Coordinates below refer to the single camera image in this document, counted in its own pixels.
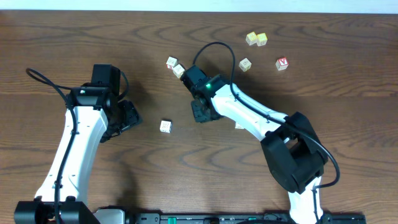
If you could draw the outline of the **white block with drawing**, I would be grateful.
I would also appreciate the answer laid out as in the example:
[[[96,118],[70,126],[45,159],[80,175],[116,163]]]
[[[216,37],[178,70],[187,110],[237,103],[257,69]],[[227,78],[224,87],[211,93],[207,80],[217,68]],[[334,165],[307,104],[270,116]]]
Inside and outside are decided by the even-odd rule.
[[[244,129],[244,127],[241,126],[239,123],[236,123],[236,124],[235,124],[235,128],[236,128],[236,129]]]

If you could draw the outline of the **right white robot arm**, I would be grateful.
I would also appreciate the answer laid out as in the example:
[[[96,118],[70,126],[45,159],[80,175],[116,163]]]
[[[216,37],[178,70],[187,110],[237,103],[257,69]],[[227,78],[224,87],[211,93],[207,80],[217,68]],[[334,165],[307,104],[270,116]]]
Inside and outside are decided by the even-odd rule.
[[[256,137],[271,175],[289,194],[290,217],[295,223],[317,223],[323,210],[318,192],[329,160],[309,120],[274,111],[243,93],[220,76],[202,73],[183,78],[194,97],[195,121],[205,123],[227,117]]]

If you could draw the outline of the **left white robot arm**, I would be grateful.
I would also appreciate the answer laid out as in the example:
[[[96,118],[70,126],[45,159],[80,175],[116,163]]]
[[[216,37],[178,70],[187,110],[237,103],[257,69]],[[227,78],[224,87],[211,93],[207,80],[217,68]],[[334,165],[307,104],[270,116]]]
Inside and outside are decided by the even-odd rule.
[[[32,201],[20,201],[16,223],[130,223],[123,208],[86,206],[99,144],[142,120],[132,102],[109,87],[81,86],[67,96],[65,128],[50,171]]]

